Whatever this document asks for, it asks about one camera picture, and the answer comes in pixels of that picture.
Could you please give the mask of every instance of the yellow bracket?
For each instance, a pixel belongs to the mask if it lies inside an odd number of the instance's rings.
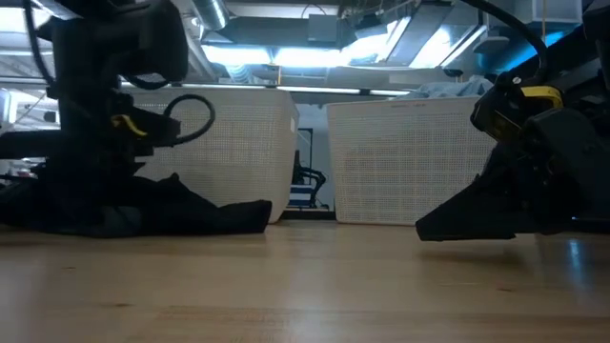
[[[561,92],[549,86],[533,86],[521,88],[526,97],[541,98],[551,101],[553,108],[560,109],[563,107],[563,98]]]
[[[111,117],[111,121],[112,121],[112,124],[113,124],[113,125],[114,125],[116,128],[117,128],[117,127],[119,127],[119,126],[121,125],[121,122],[123,122],[123,123],[125,123],[125,125],[127,125],[127,128],[128,128],[128,129],[129,129],[131,132],[133,132],[133,133],[135,133],[135,134],[137,134],[137,135],[139,135],[139,136],[142,136],[142,137],[144,137],[144,136],[147,136],[147,135],[148,135],[146,132],[144,132],[144,131],[140,130],[139,128],[137,128],[137,127],[135,126],[135,123],[133,123],[132,119],[131,119],[131,118],[130,118],[130,117],[127,115],[127,114],[118,114],[118,115],[113,115],[113,116]]]

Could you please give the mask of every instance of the black fabric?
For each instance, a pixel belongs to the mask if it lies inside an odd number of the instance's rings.
[[[261,233],[272,210],[272,203],[265,200],[218,208],[191,192],[177,174],[158,182],[134,176],[113,183],[105,190],[101,204],[87,198],[74,201],[63,194],[57,199],[51,192],[44,192],[41,198],[35,186],[19,188],[10,196],[0,195],[0,222],[100,238]]]

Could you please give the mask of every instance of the white plastic basket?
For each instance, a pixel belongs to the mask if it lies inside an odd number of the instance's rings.
[[[495,146],[470,123],[477,100],[329,105],[337,220],[414,225],[469,185]]]
[[[205,96],[216,121],[202,137],[175,148],[157,149],[138,175],[159,180],[173,172],[217,206],[259,199],[273,202],[270,222],[288,205],[295,162],[298,113],[292,97],[277,90],[163,89],[132,91],[135,105],[161,113],[175,97]],[[204,104],[186,100],[173,109],[182,135],[209,118]]]

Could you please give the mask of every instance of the wooden tabletop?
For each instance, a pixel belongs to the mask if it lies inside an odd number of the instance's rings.
[[[610,342],[610,236],[413,228],[94,240],[0,232],[0,341]]]

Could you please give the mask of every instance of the fluorescent light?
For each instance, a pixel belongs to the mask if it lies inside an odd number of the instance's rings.
[[[381,96],[401,96],[407,95],[411,93],[410,91],[371,91],[371,95],[381,95]]]
[[[0,32],[27,32],[28,28],[26,27],[26,20],[23,14],[23,9],[20,8],[0,9]],[[39,9],[33,9],[32,14],[36,27],[45,23],[51,17],[50,14]]]
[[[9,91],[9,94],[10,100],[18,103],[35,103],[39,100],[39,97],[24,93],[22,91]]]
[[[40,54],[43,56],[52,56],[53,51],[42,50]],[[0,56],[32,56],[30,48],[25,49],[6,49],[0,50]]]
[[[421,48],[409,68],[434,68],[451,53],[451,36],[445,28],[438,29]]]
[[[400,37],[402,37],[404,31],[407,30],[407,26],[409,26],[410,21],[411,17],[400,19],[393,30],[390,30],[390,27],[388,26],[390,36],[388,37],[385,47],[383,47],[383,49],[381,49],[381,51],[377,54],[377,62],[385,61],[388,59],[388,57],[390,57],[390,53],[392,53],[392,50],[398,44],[398,40],[400,40]]]
[[[211,62],[228,66],[269,64],[271,57],[265,48],[201,46]]]
[[[263,1],[263,3],[249,4],[246,1],[231,1],[226,2],[227,9],[231,11],[232,14],[238,17],[268,17],[268,18],[292,18],[292,19],[303,19],[307,18],[309,13],[315,14],[327,14],[327,15],[337,15],[339,6],[337,5],[319,5],[322,10],[318,6],[311,5],[305,13],[303,10],[305,9],[306,1],[303,1],[303,4],[268,4],[271,1]]]
[[[341,54],[344,54],[349,60],[363,59],[368,56],[378,54],[380,51],[385,49],[388,39],[396,28],[397,23],[398,21],[394,21],[388,24],[386,33],[372,35],[356,40],[350,46],[344,48],[341,51]]]
[[[183,84],[183,88],[202,88],[202,89],[222,89],[222,90],[251,90],[251,89],[264,89],[265,86],[257,85],[230,85],[230,84],[216,84],[216,85],[198,85],[198,84]]]
[[[332,68],[345,66],[349,60],[339,50],[283,48],[274,63],[282,67]]]
[[[335,89],[335,88],[318,88],[318,87],[278,87],[282,91],[298,91],[298,92],[323,92],[336,94],[360,94],[360,90],[355,89]]]
[[[463,54],[466,49],[468,49],[471,45],[473,45],[473,43],[475,43],[477,41],[477,39],[484,34],[487,31],[487,27],[486,26],[481,26],[480,28],[477,29],[477,31],[475,31],[475,33],[473,33],[462,45],[459,46],[459,48],[455,49],[449,56],[447,56],[447,58],[445,58],[444,61],[442,61],[442,63],[440,63],[441,67],[447,67],[451,64],[451,62],[453,62],[456,58],[458,58],[458,56],[460,56],[461,54]]]
[[[135,88],[134,85],[132,85],[129,82],[123,82],[121,83],[122,87],[126,87],[126,88]],[[165,86],[164,88],[172,88],[172,86],[168,85]],[[182,84],[181,87],[174,87],[174,89],[180,89],[180,88],[185,88],[185,89],[193,89],[193,88],[198,88],[198,89],[222,89],[222,90],[236,90],[236,89],[243,89],[243,90],[251,90],[251,89],[264,89],[265,86],[260,86],[260,85],[232,85],[232,84]]]

